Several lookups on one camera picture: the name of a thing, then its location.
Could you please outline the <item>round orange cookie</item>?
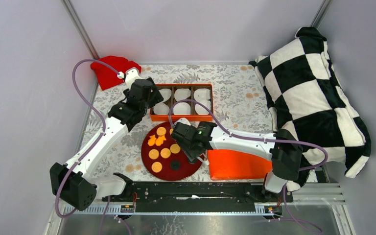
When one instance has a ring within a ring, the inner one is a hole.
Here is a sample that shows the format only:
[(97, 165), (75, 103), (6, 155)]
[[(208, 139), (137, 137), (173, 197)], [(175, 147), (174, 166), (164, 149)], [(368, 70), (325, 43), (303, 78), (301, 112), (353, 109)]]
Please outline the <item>round orange cookie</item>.
[(164, 127), (159, 127), (159, 128), (156, 130), (156, 134), (157, 134), (158, 136), (164, 136), (166, 133), (167, 133), (167, 130), (166, 130), (166, 128), (164, 128)]
[(151, 149), (148, 153), (150, 159), (155, 160), (158, 159), (160, 153), (157, 149)]
[(180, 146), (176, 143), (172, 144), (169, 149), (170, 149), (170, 152), (173, 154), (178, 154), (181, 151)]
[(160, 151), (160, 156), (164, 159), (167, 159), (169, 158), (171, 155), (171, 151), (169, 148), (163, 148), (161, 151)]
[(163, 165), (160, 162), (154, 162), (151, 169), (155, 173), (159, 173), (163, 169)]

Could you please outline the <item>orange tin lid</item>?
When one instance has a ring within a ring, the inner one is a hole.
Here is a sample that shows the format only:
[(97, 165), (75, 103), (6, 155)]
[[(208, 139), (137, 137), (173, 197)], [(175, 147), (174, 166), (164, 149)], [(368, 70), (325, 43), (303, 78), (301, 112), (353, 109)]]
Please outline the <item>orange tin lid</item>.
[(233, 150), (207, 151), (211, 179), (263, 179), (272, 170), (272, 163), (262, 157)]

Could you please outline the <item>black white checkered blanket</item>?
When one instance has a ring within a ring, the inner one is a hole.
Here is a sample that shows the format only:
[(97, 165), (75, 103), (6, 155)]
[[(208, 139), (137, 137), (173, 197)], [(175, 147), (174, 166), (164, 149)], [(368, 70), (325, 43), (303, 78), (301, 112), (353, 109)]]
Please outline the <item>black white checkered blanket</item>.
[(343, 163), (345, 176), (356, 177), (371, 154), (371, 138), (336, 77), (327, 39), (314, 27), (301, 27), (290, 43), (251, 61), (266, 95), (273, 130), (288, 130), (303, 146), (302, 171), (289, 181), (299, 190), (311, 165)]

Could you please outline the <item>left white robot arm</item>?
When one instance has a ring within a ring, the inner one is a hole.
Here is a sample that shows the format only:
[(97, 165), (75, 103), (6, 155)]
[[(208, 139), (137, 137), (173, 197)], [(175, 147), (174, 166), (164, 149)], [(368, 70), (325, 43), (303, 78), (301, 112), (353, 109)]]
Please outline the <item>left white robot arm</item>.
[(83, 211), (95, 199), (112, 195), (120, 201), (131, 198), (132, 188), (121, 174), (94, 178), (93, 173), (113, 145), (164, 98), (152, 78), (134, 80), (124, 95), (124, 100), (111, 107), (98, 133), (76, 155), (65, 164), (55, 163), (50, 168), (52, 193), (57, 203), (63, 200)]

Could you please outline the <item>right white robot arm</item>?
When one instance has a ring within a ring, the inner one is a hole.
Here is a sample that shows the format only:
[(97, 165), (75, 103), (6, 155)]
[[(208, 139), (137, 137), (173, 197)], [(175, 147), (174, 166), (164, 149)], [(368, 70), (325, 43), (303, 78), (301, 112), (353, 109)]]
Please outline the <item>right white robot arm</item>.
[(263, 199), (275, 201), (288, 181), (299, 178), (303, 148), (291, 133), (258, 134), (229, 131), (214, 122), (202, 121), (198, 126), (181, 122), (175, 124), (171, 137), (189, 161), (195, 161), (208, 150), (232, 150), (268, 160), (272, 170), (261, 188)]

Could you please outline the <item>orange fish cookie right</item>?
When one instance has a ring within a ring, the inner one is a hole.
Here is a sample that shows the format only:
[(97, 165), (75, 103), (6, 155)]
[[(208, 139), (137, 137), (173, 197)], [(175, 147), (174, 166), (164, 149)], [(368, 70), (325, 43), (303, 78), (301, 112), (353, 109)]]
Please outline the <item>orange fish cookie right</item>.
[(158, 136), (158, 138), (155, 140), (156, 146), (161, 146), (166, 141), (165, 135)]

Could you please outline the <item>orange fish cookie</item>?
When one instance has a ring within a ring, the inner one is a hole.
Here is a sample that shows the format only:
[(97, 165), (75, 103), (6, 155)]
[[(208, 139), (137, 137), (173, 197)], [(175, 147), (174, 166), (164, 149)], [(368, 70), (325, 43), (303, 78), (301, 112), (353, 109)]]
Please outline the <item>orange fish cookie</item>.
[(152, 135), (152, 136), (150, 136), (149, 137), (149, 140), (148, 140), (148, 142), (147, 142), (147, 144), (149, 145), (149, 146), (154, 146), (155, 145), (155, 143), (156, 143), (156, 135)]
[(165, 135), (158, 136), (158, 138), (155, 140), (156, 146), (161, 146), (166, 141)]

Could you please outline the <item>orange fish cookie left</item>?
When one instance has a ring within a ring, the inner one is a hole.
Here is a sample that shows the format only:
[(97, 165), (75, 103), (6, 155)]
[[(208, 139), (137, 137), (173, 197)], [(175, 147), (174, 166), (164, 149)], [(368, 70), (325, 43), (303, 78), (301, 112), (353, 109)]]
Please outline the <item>orange fish cookie left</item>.
[(154, 146), (155, 145), (155, 143), (156, 143), (156, 135), (152, 135), (152, 136), (150, 136), (149, 137), (149, 140), (148, 140), (148, 142), (147, 142), (147, 144), (149, 145), (149, 146)]

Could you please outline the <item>round orange cookie bottom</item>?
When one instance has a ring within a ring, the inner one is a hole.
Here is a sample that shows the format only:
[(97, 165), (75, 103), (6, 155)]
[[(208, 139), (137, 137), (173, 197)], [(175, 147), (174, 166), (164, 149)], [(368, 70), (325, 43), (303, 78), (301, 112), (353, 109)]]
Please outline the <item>round orange cookie bottom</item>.
[(159, 173), (163, 169), (163, 165), (160, 162), (154, 162), (151, 169), (155, 173)]

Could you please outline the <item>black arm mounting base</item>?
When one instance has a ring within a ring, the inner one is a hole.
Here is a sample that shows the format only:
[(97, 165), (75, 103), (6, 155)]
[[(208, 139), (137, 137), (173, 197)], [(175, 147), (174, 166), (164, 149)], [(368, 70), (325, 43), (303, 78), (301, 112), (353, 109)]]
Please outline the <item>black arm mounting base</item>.
[(257, 203), (277, 205), (282, 199), (261, 183), (148, 181), (131, 182), (111, 196), (111, 202), (130, 203), (136, 212), (255, 212)]

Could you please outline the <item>white paper cup liner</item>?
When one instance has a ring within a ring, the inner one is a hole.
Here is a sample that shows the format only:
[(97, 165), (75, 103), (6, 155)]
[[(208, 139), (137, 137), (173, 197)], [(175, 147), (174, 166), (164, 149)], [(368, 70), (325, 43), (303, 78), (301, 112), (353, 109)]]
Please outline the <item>white paper cup liner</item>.
[(204, 105), (208, 110), (211, 110), (211, 101), (210, 100), (200, 100), (198, 101), (198, 104), (195, 104), (195, 111), (198, 115), (208, 115), (209, 112), (200, 105), (200, 103), (202, 105)]
[(174, 115), (190, 115), (191, 114), (191, 107), (190, 104), (186, 102), (178, 103), (173, 108)]
[(194, 100), (196, 101), (210, 100), (211, 96), (211, 90), (207, 88), (196, 89), (193, 93)]
[(176, 101), (181, 101), (191, 97), (191, 90), (188, 88), (179, 88), (175, 90), (174, 99)]
[(158, 103), (153, 107), (153, 113), (156, 115), (168, 115), (169, 106), (164, 103)]
[(159, 92), (160, 92), (161, 96), (163, 97), (162, 102), (166, 102), (171, 98), (171, 95), (172, 95), (171, 89), (168, 89), (168, 88), (160, 89)]

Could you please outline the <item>dark red round plate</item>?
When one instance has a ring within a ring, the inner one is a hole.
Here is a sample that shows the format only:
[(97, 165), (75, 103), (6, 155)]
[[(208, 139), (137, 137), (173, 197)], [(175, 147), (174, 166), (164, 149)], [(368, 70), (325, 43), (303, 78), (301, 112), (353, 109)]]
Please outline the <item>dark red round plate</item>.
[[(156, 135), (156, 138), (158, 138), (158, 135), (156, 134), (156, 130), (159, 127), (164, 127), (167, 130), (167, 133), (165, 134), (166, 141), (161, 146), (149, 146), (147, 144), (149, 137), (152, 135)], [(185, 179), (187, 177), (192, 176), (202, 165), (202, 162), (197, 160), (196, 163), (190, 164), (188, 162), (188, 158), (185, 155), (185, 153), (181, 151), (178, 154), (171, 153), (170, 157), (167, 159), (162, 158), (160, 155), (158, 159), (152, 160), (149, 158), (148, 153), (151, 149), (157, 149), (160, 153), (160, 151), (163, 148), (170, 148), (172, 144), (175, 144), (176, 141), (170, 136), (173, 129), (171, 128), (171, 125), (169, 122), (162, 122), (158, 125), (156, 125), (153, 129), (151, 129), (148, 134), (145, 136), (142, 145), (141, 145), (141, 159), (145, 166), (145, 168), (156, 178), (159, 178), (161, 180), (165, 181), (179, 181), (182, 179)], [(170, 168), (170, 163), (174, 160), (178, 160), (180, 162), (180, 169), (178, 171), (174, 171)], [(152, 171), (151, 166), (154, 162), (160, 162), (163, 165), (163, 169), (159, 173), (155, 173)]]

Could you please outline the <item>black round cookie bottom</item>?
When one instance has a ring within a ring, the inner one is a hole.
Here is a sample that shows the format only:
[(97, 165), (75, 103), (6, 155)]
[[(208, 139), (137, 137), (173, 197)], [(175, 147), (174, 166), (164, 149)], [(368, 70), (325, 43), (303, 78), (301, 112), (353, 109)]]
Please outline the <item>black round cookie bottom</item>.
[(170, 163), (170, 168), (174, 171), (178, 171), (180, 169), (181, 165), (178, 160), (174, 160)]

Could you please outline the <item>floral table mat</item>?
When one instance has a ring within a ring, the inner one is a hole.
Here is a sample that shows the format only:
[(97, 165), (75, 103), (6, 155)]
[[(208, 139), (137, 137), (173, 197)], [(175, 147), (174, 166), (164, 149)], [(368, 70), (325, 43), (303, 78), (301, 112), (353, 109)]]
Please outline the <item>floral table mat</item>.
[[(266, 97), (254, 69), (243, 65), (143, 65), (141, 77), (156, 84), (211, 84), (214, 115), (227, 129), (272, 132)], [(141, 146), (156, 126), (145, 115), (129, 134), (114, 143), (93, 171), (94, 178), (122, 173), (134, 181), (156, 181), (141, 159)]]

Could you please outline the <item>orange compartment cookie tin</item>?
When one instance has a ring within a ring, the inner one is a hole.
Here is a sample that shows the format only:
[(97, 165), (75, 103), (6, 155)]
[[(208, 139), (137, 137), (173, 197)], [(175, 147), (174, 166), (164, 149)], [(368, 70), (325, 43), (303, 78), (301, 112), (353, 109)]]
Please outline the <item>orange compartment cookie tin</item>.
[[(171, 95), (171, 98), (164, 102), (164, 104), (168, 105), (169, 108), (171, 108), (171, 106), (177, 102), (175, 99), (174, 99), (174, 93), (175, 93), (175, 90), (176, 89), (179, 89), (179, 88), (188, 88), (191, 90), (191, 97), (188, 98), (188, 99), (191, 99), (191, 100), (194, 100), (194, 97), (193, 97), (193, 93), (196, 89), (199, 89), (199, 88), (207, 88), (207, 89), (210, 89), (211, 90), (211, 112), (213, 112), (213, 91), (212, 91), (212, 85), (211, 84), (159, 84), (157, 85), (158, 89), (165, 89), (165, 88), (168, 88), (168, 89), (171, 89), (172, 90), (172, 95)], [(191, 107), (191, 114), (190, 115), (174, 115), (173, 114), (173, 111), (171, 112), (171, 119), (173, 121), (176, 121), (180, 118), (186, 118), (187, 120), (189, 121), (212, 121), (212, 117), (210, 114), (208, 115), (198, 115), (194, 109), (195, 107), (195, 104), (194, 102), (186, 102), (188, 104), (190, 104), (190, 107)], [(150, 118), (152, 121), (168, 121), (168, 115), (156, 115), (153, 113), (153, 108), (150, 110)]]

